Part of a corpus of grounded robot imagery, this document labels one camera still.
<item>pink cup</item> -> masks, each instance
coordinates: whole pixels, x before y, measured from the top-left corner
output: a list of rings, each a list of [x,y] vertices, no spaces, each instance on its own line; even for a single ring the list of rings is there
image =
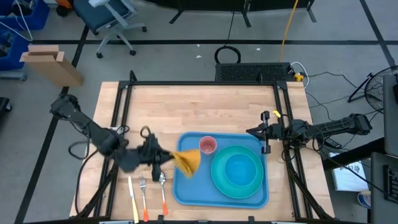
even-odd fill
[[[213,137],[205,136],[200,139],[199,148],[203,153],[210,155],[216,150],[217,142]]]

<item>knife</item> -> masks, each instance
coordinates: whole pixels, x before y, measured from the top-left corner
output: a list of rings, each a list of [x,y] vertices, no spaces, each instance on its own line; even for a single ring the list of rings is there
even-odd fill
[[[132,203],[132,212],[134,214],[134,223],[136,224],[136,223],[139,223],[139,217],[138,217],[136,199],[134,199],[134,191],[132,189],[132,182],[131,182],[130,176],[129,176],[129,190],[130,190],[130,197],[131,197],[131,203]]]

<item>wooden tabletop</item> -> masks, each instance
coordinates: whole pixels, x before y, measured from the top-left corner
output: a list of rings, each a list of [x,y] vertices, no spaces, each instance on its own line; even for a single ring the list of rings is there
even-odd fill
[[[117,87],[117,82],[102,83],[94,115],[94,121],[102,127],[109,127],[111,124]],[[288,83],[288,88],[294,118],[311,123],[302,83]],[[121,108],[119,113],[119,123],[122,110]],[[246,129],[256,127],[261,122],[260,114],[265,110],[276,110],[271,86],[135,86],[127,117],[130,131],[125,137],[130,141],[130,147],[142,144],[139,131],[146,125],[156,134],[164,149],[175,151],[178,138],[184,132],[245,133]],[[276,123],[276,116],[271,114],[269,122]],[[168,162],[162,166],[167,176],[165,196],[169,207],[165,220],[243,221],[248,220],[248,216],[254,216],[258,221],[294,220],[288,175],[285,162],[281,158],[282,143],[270,141],[270,145],[272,152],[267,155],[269,201],[263,208],[253,210],[179,204],[172,194],[174,164]],[[301,155],[309,191],[324,210],[334,216],[320,155],[308,149],[302,149]],[[97,154],[87,162],[83,170],[78,200],[80,210],[98,188],[102,165],[103,156]],[[149,219],[156,220],[162,214],[162,193],[159,183],[151,181],[151,167],[147,166],[140,166],[132,174],[120,170],[112,219],[133,219],[128,175],[132,177],[140,220],[143,219],[143,206],[138,177],[143,175],[147,179],[146,203]],[[305,217],[302,194],[296,188],[301,216]],[[105,193],[101,214],[104,214],[107,197],[108,193]],[[71,215],[74,214],[75,209],[72,206]]]

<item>office chair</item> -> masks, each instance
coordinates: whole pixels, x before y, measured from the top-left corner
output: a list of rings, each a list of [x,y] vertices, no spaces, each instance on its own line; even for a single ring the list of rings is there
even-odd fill
[[[98,58],[103,58],[102,49],[111,39],[111,35],[117,35],[118,38],[123,40],[129,47],[131,55],[136,54],[136,51],[123,35],[123,31],[141,27],[143,32],[147,32],[147,28],[143,23],[129,24],[126,21],[126,19],[137,14],[130,0],[75,0],[73,7],[94,35],[98,34],[98,30],[103,27],[109,29],[97,49]]]

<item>yellow cloth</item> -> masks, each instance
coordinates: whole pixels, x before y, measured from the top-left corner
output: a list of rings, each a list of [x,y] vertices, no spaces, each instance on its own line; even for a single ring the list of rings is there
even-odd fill
[[[179,168],[186,177],[192,177],[200,165],[200,150],[191,149],[184,152],[171,152],[174,156],[175,166]]]

